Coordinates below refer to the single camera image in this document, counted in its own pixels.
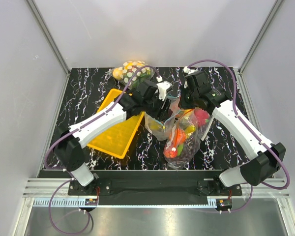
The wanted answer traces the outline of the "blue zip fruit bag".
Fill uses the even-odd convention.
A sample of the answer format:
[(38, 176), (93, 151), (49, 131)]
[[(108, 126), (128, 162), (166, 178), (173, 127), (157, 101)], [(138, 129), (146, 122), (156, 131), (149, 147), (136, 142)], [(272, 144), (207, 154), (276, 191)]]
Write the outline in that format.
[[(170, 112), (172, 114), (170, 117), (165, 121), (158, 121), (148, 114), (145, 114), (145, 128), (146, 130), (153, 135), (157, 140), (163, 141), (169, 138), (169, 135), (172, 132), (172, 128), (174, 127), (175, 121), (182, 115), (183, 110), (178, 107), (179, 98), (178, 97), (172, 97), (170, 96), (169, 99), (171, 99), (170, 104)], [(150, 123), (158, 123), (163, 125), (163, 129), (161, 131), (152, 131), (148, 129), (148, 124)]]

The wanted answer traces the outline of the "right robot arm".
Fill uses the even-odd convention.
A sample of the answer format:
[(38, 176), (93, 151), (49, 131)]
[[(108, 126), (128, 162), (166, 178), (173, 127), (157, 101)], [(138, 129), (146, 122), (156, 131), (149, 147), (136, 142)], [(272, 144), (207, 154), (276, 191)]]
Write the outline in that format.
[(214, 191), (224, 195), (231, 186), (248, 183), (257, 186), (281, 168), (286, 148), (273, 143), (260, 133), (243, 115), (229, 91), (222, 87), (212, 88), (203, 71), (184, 69), (185, 83), (180, 88), (179, 107), (200, 108), (222, 123), (243, 148), (249, 161), (223, 171), (213, 183)]

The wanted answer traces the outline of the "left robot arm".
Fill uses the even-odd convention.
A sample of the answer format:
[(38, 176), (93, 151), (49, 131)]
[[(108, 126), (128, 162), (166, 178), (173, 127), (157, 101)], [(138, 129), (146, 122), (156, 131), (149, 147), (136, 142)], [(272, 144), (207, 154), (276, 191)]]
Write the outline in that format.
[(144, 81), (131, 92), (123, 91), (102, 111), (59, 131), (59, 138), (51, 150), (74, 180), (78, 181), (83, 193), (90, 195), (96, 190), (95, 177), (85, 163), (83, 148), (104, 131), (141, 112), (158, 121), (167, 120), (171, 104), (167, 93), (172, 87), (168, 81), (157, 84)]

